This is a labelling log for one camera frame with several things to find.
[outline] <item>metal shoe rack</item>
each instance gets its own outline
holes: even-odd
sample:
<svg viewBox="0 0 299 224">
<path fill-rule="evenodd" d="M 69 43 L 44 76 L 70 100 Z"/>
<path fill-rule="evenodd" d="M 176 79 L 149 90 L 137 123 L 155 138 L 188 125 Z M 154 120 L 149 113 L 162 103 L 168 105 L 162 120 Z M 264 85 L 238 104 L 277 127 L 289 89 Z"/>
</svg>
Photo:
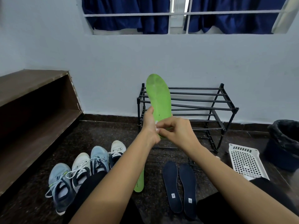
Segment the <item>metal shoe rack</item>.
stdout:
<svg viewBox="0 0 299 224">
<path fill-rule="evenodd" d="M 181 116 L 181 117 L 196 117 L 196 116 L 201 116 L 201 117 L 206 117 L 206 119 L 196 119 L 196 120 L 190 120 L 191 124 L 200 124 L 202 127 L 192 127 L 194 132 L 204 132 L 206 137 L 199 137 L 200 139 L 208 139 L 210 142 L 211 147 L 215 152 L 219 151 L 219 148 L 221 146 L 221 142 L 223 139 L 223 136 L 229 129 L 229 126 L 235 116 L 235 114 L 238 112 L 239 108 L 235 107 L 233 102 L 230 100 L 228 97 L 226 91 L 224 90 L 224 84 L 221 83 L 219 88 L 188 88 L 188 87 L 169 87 L 170 90 L 170 95 L 172 103 L 171 106 L 173 107 L 178 107 L 171 109 L 172 113 L 174 116 Z M 217 91 L 217 93 L 186 93 L 182 91 L 186 90 L 192 90 L 195 92 L 202 92 L 203 90 L 214 90 Z M 194 96 L 195 98 L 200 98 L 200 99 L 183 99 L 183 98 L 177 98 L 180 96 Z M 209 96 L 209 97 L 214 97 L 213 100 L 203 100 L 201 99 L 203 96 Z M 224 100 L 217 100 L 218 97 L 222 96 Z M 181 104 L 176 104 L 173 103 L 173 101 L 187 101 L 188 105 L 181 105 Z M 194 106 L 192 105 L 193 102 L 207 102 L 207 103 L 212 103 L 211 106 L 208 107 L 202 107 L 202 106 Z M 140 90 L 139 97 L 137 97 L 137 109 L 138 109 L 138 127 L 139 131 L 142 128 L 143 124 L 143 116 L 145 111 L 147 110 L 145 108 L 145 103 L 150 103 L 150 100 L 147 96 L 146 88 L 144 83 L 142 83 L 142 87 Z M 228 108 L 218 108 L 214 107 L 215 103 L 226 103 L 228 105 Z M 221 111 L 231 111 L 232 115 L 227 124 L 223 124 L 223 122 L 220 120 L 219 116 L 216 113 L 216 110 L 221 110 Z M 202 111 L 202 113 L 197 112 L 197 113 L 192 113 L 192 111 Z M 211 130 L 216 130 L 221 132 L 221 136 L 219 139 L 219 142 L 217 145 L 215 145 L 215 142 L 211 136 Z"/>
</svg>

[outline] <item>blue curtain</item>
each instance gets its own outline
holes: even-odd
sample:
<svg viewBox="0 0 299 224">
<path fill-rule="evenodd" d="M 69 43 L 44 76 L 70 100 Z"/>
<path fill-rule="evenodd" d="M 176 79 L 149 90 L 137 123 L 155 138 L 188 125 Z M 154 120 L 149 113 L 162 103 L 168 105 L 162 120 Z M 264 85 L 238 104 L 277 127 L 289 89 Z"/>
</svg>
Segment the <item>blue curtain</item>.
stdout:
<svg viewBox="0 0 299 224">
<path fill-rule="evenodd" d="M 82 0 L 85 14 L 169 12 L 170 0 Z M 144 34 L 167 34 L 169 16 L 87 17 L 93 29 L 135 28 Z"/>
<path fill-rule="evenodd" d="M 286 0 L 193 0 L 192 12 L 281 9 Z M 224 34 L 271 34 L 278 13 L 190 16 L 189 32 L 218 27 Z"/>
</svg>

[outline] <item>sneaker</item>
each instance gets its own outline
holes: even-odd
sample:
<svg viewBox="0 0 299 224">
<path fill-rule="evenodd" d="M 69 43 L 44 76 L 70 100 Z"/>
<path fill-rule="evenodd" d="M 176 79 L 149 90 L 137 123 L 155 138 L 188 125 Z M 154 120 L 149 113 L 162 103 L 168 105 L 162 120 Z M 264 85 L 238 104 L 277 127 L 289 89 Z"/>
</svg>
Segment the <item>sneaker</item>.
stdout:
<svg viewBox="0 0 299 224">
<path fill-rule="evenodd" d="M 83 182 L 91 176 L 91 167 L 90 167 L 90 158 L 89 155 L 85 152 L 80 153 L 75 159 L 72 171 L 67 173 L 67 178 L 72 178 L 72 185 L 75 192 L 78 192 L 80 186 Z"/>
<path fill-rule="evenodd" d="M 106 149 L 101 146 L 95 146 L 90 154 L 90 162 L 92 174 L 96 174 L 102 170 L 106 173 L 109 171 L 109 154 Z"/>
<path fill-rule="evenodd" d="M 54 206 L 58 215 L 63 215 L 68 206 L 73 202 L 76 193 L 71 187 L 71 181 L 66 174 L 71 171 L 64 163 L 56 164 L 49 176 L 49 190 L 45 197 L 53 197 Z"/>
<path fill-rule="evenodd" d="M 126 151 L 125 145 L 120 141 L 114 141 L 111 145 L 111 151 L 109 152 L 109 165 L 110 169 L 115 165 L 119 158 Z"/>
</svg>

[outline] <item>white plastic basket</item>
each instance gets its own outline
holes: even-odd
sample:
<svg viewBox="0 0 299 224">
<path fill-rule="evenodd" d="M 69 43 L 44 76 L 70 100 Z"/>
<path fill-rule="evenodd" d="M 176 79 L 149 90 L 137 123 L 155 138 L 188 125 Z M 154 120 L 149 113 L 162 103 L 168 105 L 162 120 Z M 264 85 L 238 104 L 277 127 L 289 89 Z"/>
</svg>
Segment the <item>white plastic basket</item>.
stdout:
<svg viewBox="0 0 299 224">
<path fill-rule="evenodd" d="M 260 160 L 260 153 L 255 148 L 229 144 L 229 154 L 233 169 L 247 180 L 269 177 Z"/>
</svg>

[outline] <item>black garbage bag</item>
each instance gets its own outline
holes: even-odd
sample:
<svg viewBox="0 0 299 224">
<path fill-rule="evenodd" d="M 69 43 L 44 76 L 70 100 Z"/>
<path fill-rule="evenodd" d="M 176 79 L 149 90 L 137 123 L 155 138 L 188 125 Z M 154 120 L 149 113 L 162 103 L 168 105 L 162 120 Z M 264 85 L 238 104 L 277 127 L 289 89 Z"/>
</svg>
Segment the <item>black garbage bag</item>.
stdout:
<svg viewBox="0 0 299 224">
<path fill-rule="evenodd" d="M 288 119 L 276 120 L 268 126 L 273 140 L 284 150 L 299 158 L 299 122 Z"/>
</svg>

